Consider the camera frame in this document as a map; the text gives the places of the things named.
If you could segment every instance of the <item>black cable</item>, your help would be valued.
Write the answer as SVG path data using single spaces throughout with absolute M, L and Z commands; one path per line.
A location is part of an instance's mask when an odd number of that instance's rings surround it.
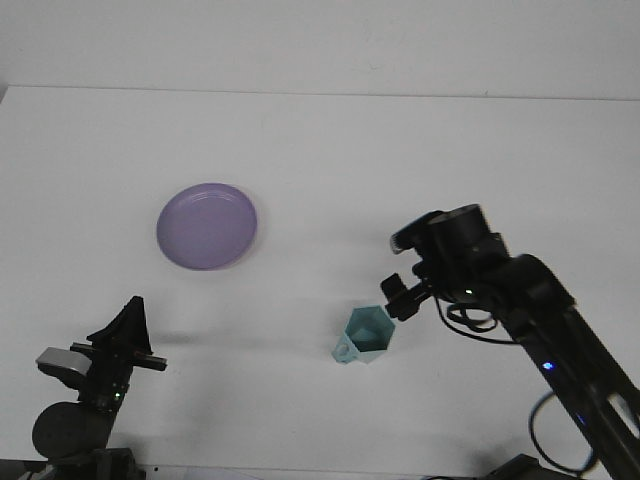
M 469 330 L 476 333 L 486 333 L 495 329 L 498 326 L 498 321 L 493 318 L 493 315 L 489 315 L 488 318 L 476 320 L 469 317 L 467 313 L 469 310 L 482 311 L 482 309 L 475 303 L 453 303 L 447 307 L 447 318 L 452 322 L 464 325 Z M 492 322 L 489 327 L 483 327 L 487 322 Z
M 438 307 L 438 314 L 440 315 L 440 320 L 442 320 L 442 323 L 444 323 L 449 330 L 456 332 L 458 335 L 462 335 L 463 337 L 467 337 L 467 338 L 473 338 L 474 340 L 478 340 L 480 342 L 493 343 L 494 345 L 519 345 L 518 342 L 514 342 L 513 340 L 499 340 L 495 338 L 486 338 L 486 337 L 482 337 L 480 335 L 474 335 L 472 333 L 468 333 L 468 332 L 465 332 L 464 330 L 460 330 L 456 328 L 455 326 L 453 326 L 451 323 L 447 321 L 447 319 L 444 316 L 444 313 L 442 313 L 442 307 L 440 306 L 440 300 L 438 299 L 438 297 L 433 297 L 433 299 L 436 302 L 436 307 Z
M 544 458 L 550 465 L 554 466 L 558 470 L 561 470 L 565 473 L 575 475 L 577 478 L 582 478 L 582 475 L 587 473 L 589 470 L 592 470 L 598 464 L 598 458 L 596 457 L 596 453 L 593 451 L 593 449 L 591 450 L 591 454 L 589 455 L 589 458 L 587 459 L 587 461 L 585 462 L 582 468 L 580 469 L 569 468 L 569 467 L 566 467 L 565 465 L 562 465 L 556 462 L 551 457 L 549 457 L 549 455 L 547 455 L 547 452 L 545 452 L 542 449 L 542 446 L 540 445 L 540 442 L 538 442 L 538 438 L 536 437 L 536 434 L 535 434 L 534 422 L 535 422 L 536 416 L 538 415 L 542 407 L 544 407 L 549 402 L 549 400 L 551 400 L 555 396 L 556 394 L 554 392 L 549 392 L 543 395 L 542 398 L 538 400 L 536 404 L 533 406 L 533 408 L 531 409 L 531 413 L 529 414 L 529 422 L 528 422 L 529 436 L 531 437 L 533 446 L 536 447 L 536 450 L 538 451 L 540 456 Z

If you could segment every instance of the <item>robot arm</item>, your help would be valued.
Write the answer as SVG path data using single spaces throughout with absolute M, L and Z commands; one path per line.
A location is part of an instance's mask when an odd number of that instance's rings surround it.
M 47 348 L 36 360 L 45 374 L 78 391 L 78 401 L 59 402 L 40 414 L 33 444 L 56 469 L 46 478 L 139 480 L 129 449 L 106 449 L 134 367 L 163 371 L 167 362 L 152 356 L 144 303 L 133 297 L 116 318 L 89 335 L 91 345 Z
M 392 317 L 406 320 L 430 296 L 489 312 L 525 349 L 612 478 L 640 478 L 638 389 L 540 260 L 509 256 L 478 205 L 429 213 L 394 235 L 392 247 L 422 258 L 412 289 L 397 274 L 382 282 Z

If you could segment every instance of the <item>teal cup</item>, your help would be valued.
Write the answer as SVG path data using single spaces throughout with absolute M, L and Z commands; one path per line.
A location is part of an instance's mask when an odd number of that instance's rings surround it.
M 332 352 L 333 358 L 338 363 L 353 360 L 369 363 L 387 351 L 395 329 L 393 320 L 381 306 L 354 308 Z

